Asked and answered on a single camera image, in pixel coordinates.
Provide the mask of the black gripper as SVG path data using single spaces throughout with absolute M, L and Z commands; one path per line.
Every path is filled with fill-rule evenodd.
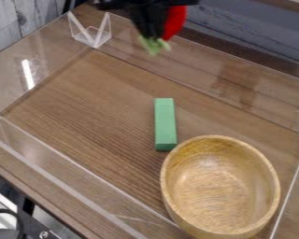
M 161 38 L 168 8 L 173 6 L 193 6 L 198 0 L 95 0 L 97 9 L 129 8 L 129 17 L 140 35 L 145 38 Z

